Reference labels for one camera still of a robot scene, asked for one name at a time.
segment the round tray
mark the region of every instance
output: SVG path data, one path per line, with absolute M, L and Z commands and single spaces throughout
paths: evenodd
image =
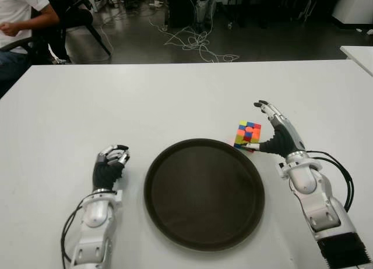
M 243 241 L 259 223 L 265 201 L 252 162 L 209 139 L 164 150 L 149 168 L 144 193 L 149 215 L 165 236 L 203 251 Z

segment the colorful cube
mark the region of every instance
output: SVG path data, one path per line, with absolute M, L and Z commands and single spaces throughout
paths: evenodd
M 258 123 L 240 121 L 234 141 L 235 148 L 241 148 L 247 143 L 259 143 L 262 126 Z

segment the office chair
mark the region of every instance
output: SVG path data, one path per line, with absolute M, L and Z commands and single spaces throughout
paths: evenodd
M 96 41 L 101 45 L 108 55 L 110 51 L 104 45 L 101 36 L 92 26 L 93 16 L 89 12 L 92 4 L 89 0 L 50 0 L 53 9 L 60 19 L 61 41 L 66 40 L 66 30 L 73 27 L 85 26 Z M 84 5 L 87 9 L 81 9 L 79 6 Z

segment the gray floor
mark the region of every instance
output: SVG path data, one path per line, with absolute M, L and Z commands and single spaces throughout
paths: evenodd
M 105 6 L 94 14 L 94 26 L 110 48 L 100 29 L 105 23 L 102 29 L 114 48 L 112 57 L 108 58 L 84 27 L 68 33 L 66 43 L 69 55 L 78 64 L 204 62 L 198 51 L 184 51 L 181 47 L 164 45 L 170 36 L 159 32 L 150 25 L 149 20 L 162 26 L 164 9 L 151 10 L 145 3 L 133 12 L 126 12 L 123 7 Z M 309 20 L 306 24 L 270 22 L 267 29 L 260 29 L 253 18 L 245 28 L 236 25 L 228 30 L 227 19 L 219 12 L 215 15 L 214 28 L 208 40 L 212 52 L 240 56 L 236 61 L 345 59 L 346 56 L 339 50 L 341 45 L 373 45 L 373 36 L 353 29 L 342 30 L 334 24 L 315 20 Z M 208 53 L 202 55 L 206 60 L 216 61 Z

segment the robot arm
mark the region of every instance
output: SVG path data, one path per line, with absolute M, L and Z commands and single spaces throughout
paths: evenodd
M 122 191 L 113 192 L 112 188 L 115 181 L 121 177 L 128 160 L 128 147 L 122 145 L 109 146 L 98 154 L 93 172 L 93 193 L 81 204 L 84 214 L 71 268 L 110 267 L 115 212 L 122 203 Z
M 329 268 L 373 268 L 365 246 L 341 203 L 333 197 L 327 177 L 320 173 L 318 160 L 310 158 L 303 141 L 290 121 L 273 105 L 259 100 L 254 106 L 268 116 L 275 129 L 272 139 L 248 143 L 245 149 L 279 154 L 283 179 L 299 199 L 304 218 Z

